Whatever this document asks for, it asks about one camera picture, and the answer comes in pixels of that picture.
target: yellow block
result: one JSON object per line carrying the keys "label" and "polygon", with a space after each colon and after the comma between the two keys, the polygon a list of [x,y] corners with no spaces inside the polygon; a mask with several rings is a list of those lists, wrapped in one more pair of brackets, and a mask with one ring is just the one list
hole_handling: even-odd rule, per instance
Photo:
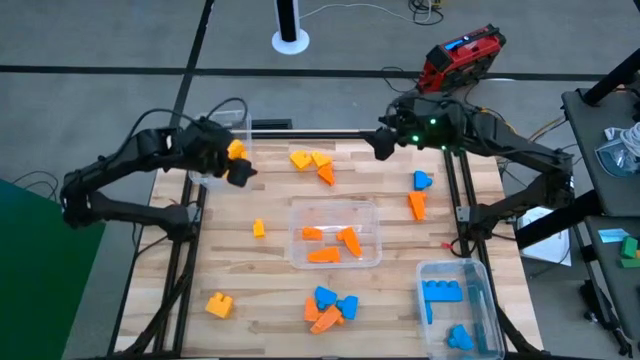
{"label": "yellow block", "polygon": [[289,158],[298,171],[304,170],[311,165],[311,162],[313,161],[311,156],[309,156],[309,154],[304,150],[294,151]]}
{"label": "yellow block", "polygon": [[313,158],[313,162],[316,163],[316,166],[318,168],[321,168],[327,164],[331,164],[331,157],[319,152],[319,151],[312,151],[311,152],[311,158]]}
{"label": "yellow block", "polygon": [[231,296],[224,296],[222,293],[215,293],[209,302],[205,310],[218,316],[219,318],[226,319],[231,313],[231,306],[233,305],[233,298]]}
{"label": "yellow block", "polygon": [[264,223],[262,219],[256,219],[253,223],[253,236],[264,237]]}
{"label": "yellow block", "polygon": [[238,139],[234,139],[231,144],[227,147],[227,152],[229,153],[229,159],[237,159],[242,156],[242,153],[245,152],[244,144],[242,141]]}

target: blue block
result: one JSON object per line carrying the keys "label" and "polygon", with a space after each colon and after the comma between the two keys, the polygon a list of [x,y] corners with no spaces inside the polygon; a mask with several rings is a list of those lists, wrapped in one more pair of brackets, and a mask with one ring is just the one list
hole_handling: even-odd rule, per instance
{"label": "blue block", "polygon": [[347,320],[356,319],[356,310],[358,310],[358,297],[349,295],[344,300],[338,300],[336,307],[342,311],[342,316]]}
{"label": "blue block", "polygon": [[413,173],[413,190],[424,190],[431,184],[433,184],[433,180],[423,171],[417,170]]}
{"label": "blue block", "polygon": [[433,324],[433,309],[431,309],[431,302],[425,301],[424,307],[427,309],[427,324]]}
{"label": "blue block", "polygon": [[425,301],[460,302],[462,289],[457,281],[422,281],[422,293]]}
{"label": "blue block", "polygon": [[329,305],[333,305],[333,303],[338,299],[338,295],[336,293],[323,288],[322,286],[318,286],[316,288],[314,295],[316,297],[316,304],[320,310],[325,310]]}
{"label": "blue block", "polygon": [[451,328],[447,345],[452,349],[473,350],[473,340],[471,340],[471,336],[467,334],[467,330],[462,325],[456,325]]}

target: gray floor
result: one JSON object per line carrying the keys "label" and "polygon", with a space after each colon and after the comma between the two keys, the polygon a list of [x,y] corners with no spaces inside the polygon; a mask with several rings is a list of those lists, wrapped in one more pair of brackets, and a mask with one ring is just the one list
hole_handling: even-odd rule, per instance
{"label": "gray floor", "polygon": [[[301,13],[329,2],[301,0]],[[404,0],[373,3],[407,14]],[[185,66],[203,4],[204,0],[4,1],[0,64]],[[444,13],[442,24],[419,28],[374,9],[325,10],[303,20],[312,37],[307,52],[284,57],[269,44],[275,30],[272,2],[218,0],[198,66],[419,70],[434,44],[489,22],[508,38],[494,72],[606,73],[640,45],[638,11],[630,0],[606,6],[595,0],[447,2]],[[61,178],[99,154],[112,152],[140,113],[173,107],[180,81],[179,76],[0,74],[0,151],[11,154],[11,161],[0,162],[0,178],[14,179],[34,169]],[[397,80],[394,85],[411,83]],[[589,85],[485,81],[469,100],[500,111],[526,136],[562,114],[563,91]],[[234,95],[247,99],[254,118],[291,118],[295,128],[330,129],[376,127],[395,93],[378,79],[196,77],[185,111],[205,111]],[[158,115],[145,126],[165,121],[167,117]],[[541,140],[552,147],[573,142],[568,125]],[[524,182],[535,176],[517,165],[510,170]],[[145,203],[152,183],[152,174],[137,174],[110,186],[107,193]],[[508,193],[519,187],[505,178]],[[580,163],[576,191],[589,189]],[[45,189],[33,190],[46,194]],[[129,225],[109,225],[66,358],[106,351],[132,256],[130,231]],[[556,267],[529,283],[545,347],[560,355],[617,358],[608,334],[581,317],[577,287],[585,271],[577,254],[572,255],[572,268]],[[528,273],[545,266],[525,260]]]}

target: wooden tabletop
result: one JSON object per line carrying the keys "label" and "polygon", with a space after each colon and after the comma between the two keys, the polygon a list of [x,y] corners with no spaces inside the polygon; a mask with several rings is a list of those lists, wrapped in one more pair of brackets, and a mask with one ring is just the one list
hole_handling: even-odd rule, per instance
{"label": "wooden tabletop", "polygon": [[[289,154],[299,149],[332,156],[336,185],[324,184],[313,169],[297,172]],[[454,258],[441,243],[457,237],[442,153],[398,148],[381,162],[364,141],[260,140],[254,141],[251,157],[259,171],[251,191],[207,196],[182,355],[426,356],[419,331],[416,265]],[[469,163],[478,202],[503,198],[495,159],[471,155]],[[412,219],[407,206],[415,170],[434,179],[427,190],[427,219],[421,223]],[[457,171],[464,201],[459,166]],[[183,171],[159,172],[151,205],[179,200],[183,180]],[[378,266],[332,270],[291,266],[291,204],[326,198],[366,200],[378,207],[383,248]],[[264,219],[262,240],[253,237],[255,218]],[[496,232],[513,236],[507,225],[499,225]],[[163,235],[158,229],[145,229],[141,247]],[[541,348],[516,243],[494,238],[487,247],[500,306],[527,340]],[[129,346],[158,309],[170,248],[170,242],[162,242],[137,260],[116,349]],[[357,319],[321,335],[310,334],[310,324],[302,319],[304,300],[318,285],[343,296],[359,296]],[[234,298],[229,319],[217,319],[204,310],[217,291]]]}

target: clear plastic container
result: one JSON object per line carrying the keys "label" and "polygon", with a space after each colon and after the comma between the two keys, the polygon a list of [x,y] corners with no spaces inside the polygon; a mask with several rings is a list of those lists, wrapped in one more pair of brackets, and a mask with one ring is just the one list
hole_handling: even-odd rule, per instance
{"label": "clear plastic container", "polygon": [[[416,269],[418,304],[422,317],[427,354],[432,360],[503,359],[505,350],[491,287],[484,265],[475,259],[423,261]],[[427,323],[422,281],[457,281],[461,302],[431,302],[432,324]],[[473,339],[473,350],[450,348],[450,330],[463,325]]]}
{"label": "clear plastic container", "polygon": [[[242,116],[244,110],[230,110],[230,111],[218,111],[211,115],[211,120],[231,130],[236,139],[242,141],[245,149],[247,149],[248,160],[252,158],[251,153],[251,114],[247,114],[247,118],[242,122]],[[247,180],[247,185],[244,187],[237,187],[229,184],[227,179],[215,178],[209,174],[201,174],[196,171],[189,171],[189,178],[196,184],[205,186],[210,191],[215,192],[245,192],[250,191],[253,184],[253,177]]]}
{"label": "clear plastic container", "polygon": [[[362,256],[353,256],[336,233],[353,227],[358,234]],[[323,231],[322,241],[303,240],[302,229],[315,227]],[[378,208],[368,201],[314,201],[294,203],[291,209],[291,244],[289,259],[299,269],[372,267],[382,259]],[[327,246],[340,249],[339,263],[312,263],[307,254]]]}

